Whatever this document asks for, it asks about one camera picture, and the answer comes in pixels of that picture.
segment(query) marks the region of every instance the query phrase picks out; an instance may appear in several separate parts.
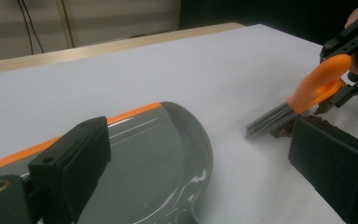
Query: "black cable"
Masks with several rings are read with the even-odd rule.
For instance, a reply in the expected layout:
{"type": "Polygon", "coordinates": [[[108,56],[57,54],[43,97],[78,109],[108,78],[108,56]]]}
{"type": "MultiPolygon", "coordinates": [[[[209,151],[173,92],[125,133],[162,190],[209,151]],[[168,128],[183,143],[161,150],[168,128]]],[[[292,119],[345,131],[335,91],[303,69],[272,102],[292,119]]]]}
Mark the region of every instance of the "black cable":
{"type": "Polygon", "coordinates": [[[43,50],[42,44],[40,43],[40,40],[39,40],[39,37],[37,37],[36,31],[34,30],[34,24],[33,24],[33,22],[32,22],[31,15],[30,15],[30,13],[29,13],[29,11],[28,11],[28,8],[27,8],[27,6],[25,5],[24,0],[21,0],[21,1],[22,1],[22,4],[24,5],[25,11],[26,11],[27,14],[28,14],[28,19],[30,20],[32,30],[34,31],[34,37],[36,37],[37,43],[39,43],[39,47],[40,47],[40,49],[42,50],[42,53],[44,53],[45,51],[43,50]]]}
{"type": "Polygon", "coordinates": [[[29,40],[30,40],[30,45],[31,45],[31,54],[34,55],[34,47],[32,46],[31,34],[30,34],[30,30],[28,29],[28,22],[27,22],[27,20],[25,19],[24,9],[22,9],[20,0],[17,0],[17,2],[19,3],[19,6],[20,6],[20,9],[21,9],[21,12],[22,12],[22,17],[24,18],[24,22],[25,22],[25,27],[27,28],[28,38],[29,38],[29,40]]]}

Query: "orange edge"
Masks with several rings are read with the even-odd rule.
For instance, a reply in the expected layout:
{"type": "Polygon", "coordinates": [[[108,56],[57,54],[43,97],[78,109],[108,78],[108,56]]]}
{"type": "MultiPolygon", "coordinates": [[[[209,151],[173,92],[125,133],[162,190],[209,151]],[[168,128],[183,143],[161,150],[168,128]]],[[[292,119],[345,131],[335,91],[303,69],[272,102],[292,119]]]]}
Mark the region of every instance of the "orange edge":
{"type": "MultiPolygon", "coordinates": [[[[107,119],[107,125],[111,125],[111,124],[116,123],[118,121],[128,119],[130,117],[133,117],[135,115],[144,113],[144,112],[146,112],[148,110],[152,110],[152,109],[157,108],[159,106],[161,106],[161,104],[152,103],[150,105],[144,105],[144,106],[141,106],[139,108],[130,110],[130,111],[125,112],[123,114],[120,114],[120,115],[117,115],[117,116],[114,116],[112,118],[107,119]]],[[[50,139],[50,140],[48,140],[48,141],[46,141],[44,143],[38,144],[38,145],[33,146],[33,147],[26,148],[26,149],[24,149],[22,151],[16,152],[14,154],[11,154],[9,156],[6,156],[6,157],[0,159],[0,168],[3,167],[3,166],[9,165],[9,164],[11,164],[11,163],[13,163],[15,161],[19,161],[19,160],[24,159],[26,157],[32,156],[35,153],[38,153],[40,151],[45,150],[46,148],[51,146],[53,143],[55,143],[59,138],[60,138],[60,136],[55,137],[55,138],[50,139]]]]}

